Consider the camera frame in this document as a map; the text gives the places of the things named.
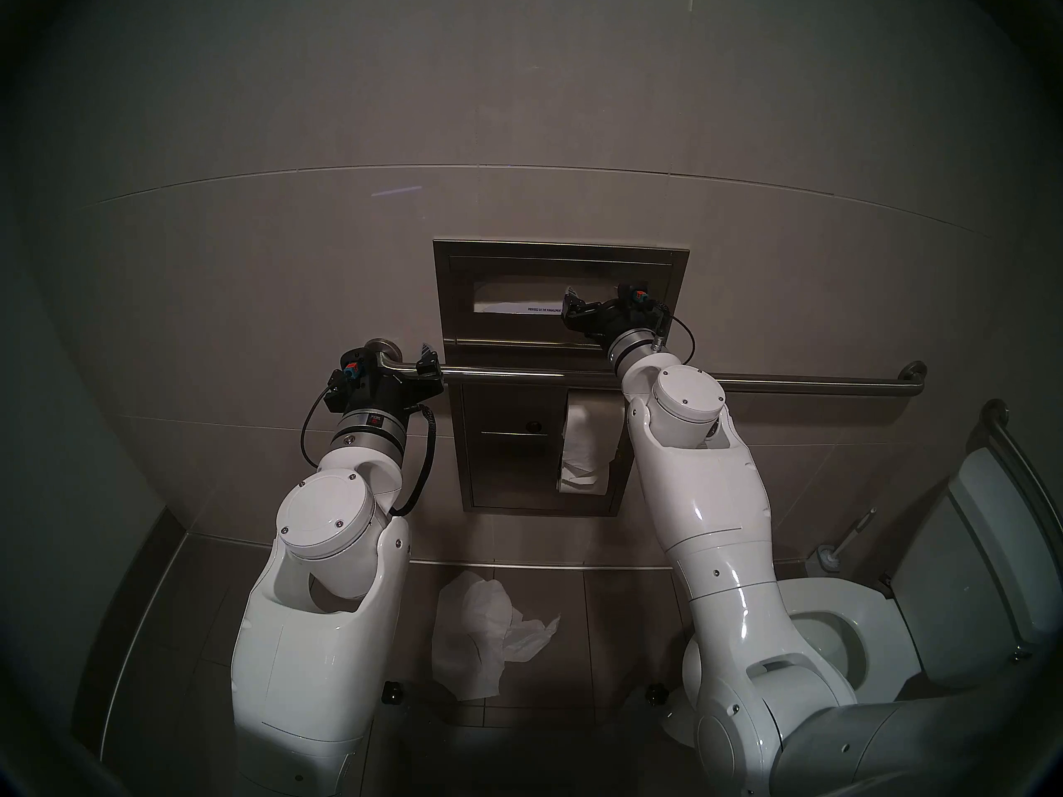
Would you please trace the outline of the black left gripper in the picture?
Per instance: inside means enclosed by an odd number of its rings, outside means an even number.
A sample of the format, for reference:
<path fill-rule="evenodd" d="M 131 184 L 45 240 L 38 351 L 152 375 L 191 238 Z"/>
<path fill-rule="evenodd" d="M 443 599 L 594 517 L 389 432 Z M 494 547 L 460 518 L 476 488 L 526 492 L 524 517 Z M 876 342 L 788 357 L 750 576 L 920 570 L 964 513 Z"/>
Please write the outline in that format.
<path fill-rule="evenodd" d="M 412 376 L 378 364 L 344 364 L 334 371 L 325 390 L 325 405 L 332 413 L 371 410 L 410 416 L 421 402 L 442 391 L 438 354 L 429 344 L 422 343 Z"/>

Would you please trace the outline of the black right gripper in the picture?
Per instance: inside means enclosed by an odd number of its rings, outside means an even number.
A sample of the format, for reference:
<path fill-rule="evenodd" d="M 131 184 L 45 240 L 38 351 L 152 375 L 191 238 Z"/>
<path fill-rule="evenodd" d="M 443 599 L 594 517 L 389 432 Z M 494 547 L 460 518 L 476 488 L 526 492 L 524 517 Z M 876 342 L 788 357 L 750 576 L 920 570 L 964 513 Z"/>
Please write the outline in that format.
<path fill-rule="evenodd" d="M 617 338 L 629 330 L 649 330 L 651 337 L 661 336 L 661 303 L 653 298 L 639 302 L 632 298 L 613 298 L 587 304 L 569 287 L 564 294 L 563 325 L 601 347 L 611 347 Z"/>

